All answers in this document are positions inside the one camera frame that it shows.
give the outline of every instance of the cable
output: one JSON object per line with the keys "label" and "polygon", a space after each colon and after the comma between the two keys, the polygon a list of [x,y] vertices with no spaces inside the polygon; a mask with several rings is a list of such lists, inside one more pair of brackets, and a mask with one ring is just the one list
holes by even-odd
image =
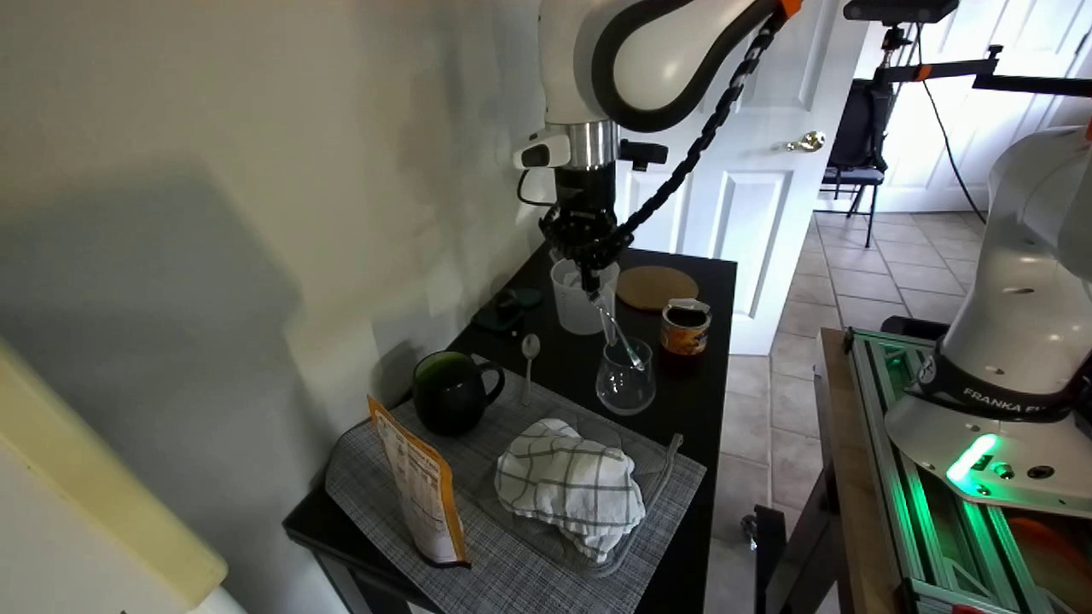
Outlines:
{"label": "cable", "polygon": [[715,99],[704,132],[690,144],[687,157],[680,161],[680,167],[667,175],[667,182],[663,182],[655,188],[655,196],[625,223],[616,224],[622,234],[634,234],[634,227],[641,223],[648,223],[690,177],[690,172],[700,164],[704,151],[714,144],[715,131],[728,124],[729,106],[739,99],[745,92],[745,77],[755,76],[762,55],[772,49],[774,35],[780,32],[786,18],[774,14],[762,25],[762,32],[755,35],[745,60],[736,65],[736,72],[729,76],[722,97]]}
{"label": "cable", "polygon": [[519,197],[521,204],[531,204],[531,208],[556,208],[556,201],[530,201],[530,197],[521,197],[521,182],[524,182],[524,175],[530,175],[530,172],[521,172],[519,182],[514,182],[514,197]]}
{"label": "cable", "polygon": [[[916,25],[914,52],[916,52],[916,65],[923,65],[923,55],[922,55],[922,25]],[[954,184],[960,184],[960,192],[961,192],[961,197],[967,197],[968,211],[974,211],[974,217],[986,224],[982,208],[974,204],[974,197],[968,196],[968,188],[967,188],[967,182],[961,182],[961,172],[960,172],[954,153],[952,153],[947,125],[944,125],[941,110],[939,110],[939,101],[934,101],[934,97],[930,97],[930,88],[927,88],[927,83],[923,83],[923,77],[922,77],[922,88],[923,88],[923,97],[927,97],[927,106],[930,106],[934,125],[941,131],[941,144],[944,144],[944,157],[947,157],[947,167],[952,167],[952,175],[954,175]]]}

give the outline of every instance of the mug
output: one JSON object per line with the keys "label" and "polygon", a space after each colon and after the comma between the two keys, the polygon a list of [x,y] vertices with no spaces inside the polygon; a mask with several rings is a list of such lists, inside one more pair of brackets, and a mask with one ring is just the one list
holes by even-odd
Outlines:
{"label": "mug", "polygon": [[708,305],[674,297],[663,307],[657,341],[671,356],[700,356],[708,341]]}
{"label": "mug", "polygon": [[601,281],[601,294],[590,299],[579,287],[579,268],[573,259],[551,259],[548,265],[556,319],[570,333],[601,333],[601,309],[614,313],[616,263],[597,268],[593,276]]}
{"label": "mug", "polygon": [[461,435],[479,425],[488,401],[504,390],[504,370],[474,363],[461,351],[438,351],[414,370],[414,405],[425,429]]}

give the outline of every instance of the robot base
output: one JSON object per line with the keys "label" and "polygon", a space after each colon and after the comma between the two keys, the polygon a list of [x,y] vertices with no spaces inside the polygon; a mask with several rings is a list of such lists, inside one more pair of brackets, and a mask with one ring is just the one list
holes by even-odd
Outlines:
{"label": "robot base", "polygon": [[886,412],[886,435],[967,500],[1092,520],[1092,439],[1075,416],[982,420],[903,397]]}

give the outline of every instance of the checkered towel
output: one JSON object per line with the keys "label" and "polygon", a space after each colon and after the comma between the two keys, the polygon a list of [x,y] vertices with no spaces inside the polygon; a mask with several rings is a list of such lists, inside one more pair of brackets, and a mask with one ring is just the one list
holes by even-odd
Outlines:
{"label": "checkered towel", "polygon": [[494,488],[513,515],[556,525],[584,555],[603,563],[646,520],[631,472],[625,449],[579,439],[563,420],[540,420],[498,457]]}

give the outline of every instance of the door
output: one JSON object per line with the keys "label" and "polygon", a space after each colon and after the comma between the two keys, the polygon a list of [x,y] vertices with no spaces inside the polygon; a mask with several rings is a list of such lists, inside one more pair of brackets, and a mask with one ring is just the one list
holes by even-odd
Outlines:
{"label": "door", "polygon": [[[691,177],[634,239],[639,249],[736,263],[732,313],[720,313],[732,318],[732,356],[766,356],[780,319],[828,151],[797,153],[786,144],[812,131],[824,141],[835,132],[868,32],[840,10],[840,0],[810,0],[780,28]],[[728,58],[700,114],[655,138],[667,147],[667,164],[641,175],[616,167],[616,217],[628,217],[680,164],[745,49]]]}

